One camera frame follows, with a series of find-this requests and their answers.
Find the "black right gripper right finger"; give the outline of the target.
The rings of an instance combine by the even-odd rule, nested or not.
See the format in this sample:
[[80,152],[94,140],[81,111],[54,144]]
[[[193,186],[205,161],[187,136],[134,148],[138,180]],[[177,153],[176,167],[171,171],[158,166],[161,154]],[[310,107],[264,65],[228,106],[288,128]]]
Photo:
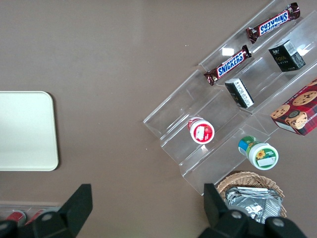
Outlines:
[[230,210],[212,183],[204,184],[204,210],[209,222],[201,238],[305,238],[291,220],[269,217],[264,224],[238,210]]

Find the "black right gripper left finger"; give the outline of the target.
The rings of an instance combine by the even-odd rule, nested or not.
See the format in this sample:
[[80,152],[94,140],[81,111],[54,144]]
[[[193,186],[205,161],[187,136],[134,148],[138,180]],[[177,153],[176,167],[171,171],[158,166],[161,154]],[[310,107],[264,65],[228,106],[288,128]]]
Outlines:
[[82,184],[58,211],[38,216],[18,227],[15,221],[0,222],[2,238],[75,238],[93,209],[92,187]]

